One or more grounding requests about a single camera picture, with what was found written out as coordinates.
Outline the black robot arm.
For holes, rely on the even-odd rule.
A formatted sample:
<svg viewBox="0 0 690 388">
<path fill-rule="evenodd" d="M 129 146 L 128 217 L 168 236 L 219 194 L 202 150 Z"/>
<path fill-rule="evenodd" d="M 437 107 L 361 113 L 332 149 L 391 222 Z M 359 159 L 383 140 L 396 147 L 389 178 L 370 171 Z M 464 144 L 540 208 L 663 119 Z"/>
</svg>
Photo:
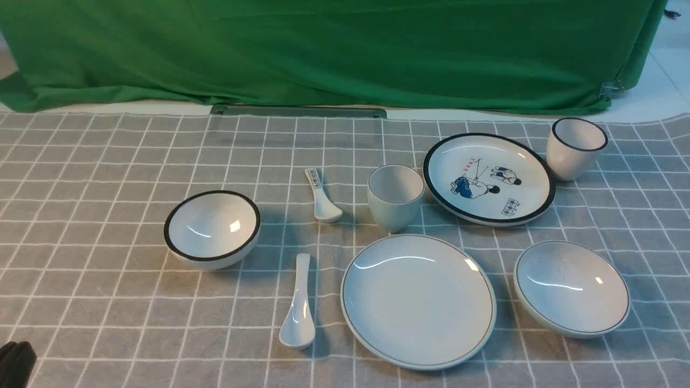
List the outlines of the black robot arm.
<svg viewBox="0 0 690 388">
<path fill-rule="evenodd" d="M 27 387 L 36 361 L 30 342 L 7 342 L 1 348 L 1 387 Z"/>
</svg>

